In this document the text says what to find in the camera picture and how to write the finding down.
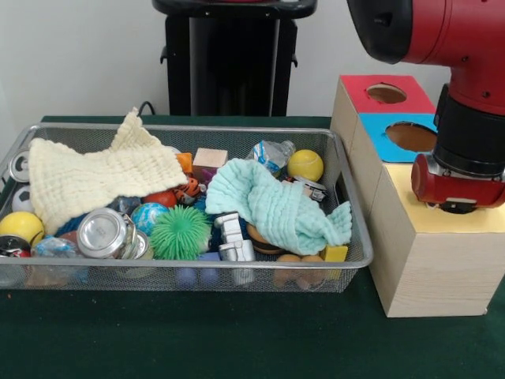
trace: metal basket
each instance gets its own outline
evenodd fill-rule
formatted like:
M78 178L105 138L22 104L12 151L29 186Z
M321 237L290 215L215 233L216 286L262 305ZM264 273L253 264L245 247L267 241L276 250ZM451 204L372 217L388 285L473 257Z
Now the metal basket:
M97 152L110 146L116 133L114 125L46 124L27 128L16 140L0 165L0 219L10 212L14 192L19 188L9 177L8 162L33 138L61 142L80 153ZM321 182L331 189L321 204L328 214L349 200L353 211L353 236L347 259L342 263L277 263L271 256L256 257L247 263L206 261L120 261L63 258L0 259L0 287L9 289L64 289L101 291L314 291L342 292L359 268L372 260L372 245L357 201L356 190L339 137L325 129L230 128L207 126L149 126L148 130L164 145L193 154L199 147L225 149L230 158L244 158L258 141L290 140L298 149L309 148L324 160ZM202 280L205 270L214 270L214 283ZM253 272L249 285L237 285L237 275ZM181 274L190 273L193 284L181 284ZM284 287L274 285L275 275L324 274L324 280L301 289L295 280Z

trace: black stand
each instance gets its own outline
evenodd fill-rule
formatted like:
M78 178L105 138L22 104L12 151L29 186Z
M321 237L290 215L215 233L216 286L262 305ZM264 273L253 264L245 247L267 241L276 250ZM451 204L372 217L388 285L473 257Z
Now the black stand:
M170 113L285 116L294 18L316 0L227 3L152 0L165 13Z

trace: yellow ball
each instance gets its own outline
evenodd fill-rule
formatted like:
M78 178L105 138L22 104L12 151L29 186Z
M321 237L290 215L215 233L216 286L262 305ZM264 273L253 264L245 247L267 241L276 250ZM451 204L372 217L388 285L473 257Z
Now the yellow ball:
M320 156L312 150L298 150L287 164L289 176L301 176L312 182L321 179L324 172L324 163Z
M44 226L37 216L29 212L14 212L0 222L0 236L12 235L35 246L44 236Z

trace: water bottle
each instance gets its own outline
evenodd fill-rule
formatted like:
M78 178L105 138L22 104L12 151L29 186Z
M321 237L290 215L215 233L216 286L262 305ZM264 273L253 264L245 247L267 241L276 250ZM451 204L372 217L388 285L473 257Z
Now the water bottle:
M278 174L287 165L296 148L291 141L283 143L261 141L252 148L246 159L254 159L263 164L272 174Z

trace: circular hole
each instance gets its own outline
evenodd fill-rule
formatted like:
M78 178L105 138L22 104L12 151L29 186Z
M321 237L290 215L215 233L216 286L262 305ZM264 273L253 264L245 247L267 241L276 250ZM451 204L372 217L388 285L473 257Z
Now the circular hole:
M382 104L397 104L407 100L407 94L400 88L391 84L379 83L368 87L368 95Z
M430 152L435 148L436 133L414 122L396 122L386 134L397 146L411 152Z

